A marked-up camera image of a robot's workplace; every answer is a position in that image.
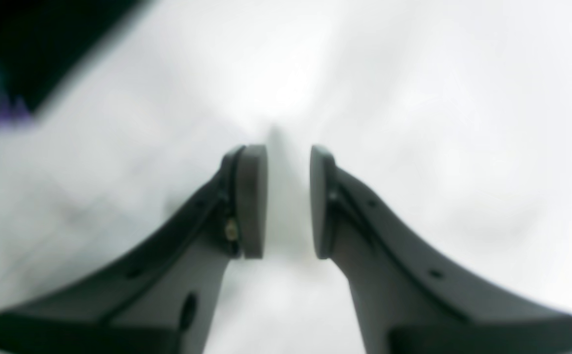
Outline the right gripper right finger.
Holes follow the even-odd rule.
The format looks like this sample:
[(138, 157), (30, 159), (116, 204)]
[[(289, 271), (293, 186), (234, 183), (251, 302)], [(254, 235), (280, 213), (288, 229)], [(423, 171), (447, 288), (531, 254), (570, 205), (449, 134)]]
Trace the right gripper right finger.
[(572, 354), (572, 315), (439, 253), (314, 145), (313, 237), (347, 278), (368, 354)]

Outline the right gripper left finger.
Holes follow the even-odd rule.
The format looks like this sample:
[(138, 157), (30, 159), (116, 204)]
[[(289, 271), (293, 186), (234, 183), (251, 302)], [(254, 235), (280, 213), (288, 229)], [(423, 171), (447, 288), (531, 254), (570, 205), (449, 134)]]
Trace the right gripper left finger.
[(231, 260), (261, 259), (264, 145), (237, 146), (153, 235), (92, 275), (0, 311), (10, 354), (201, 354)]

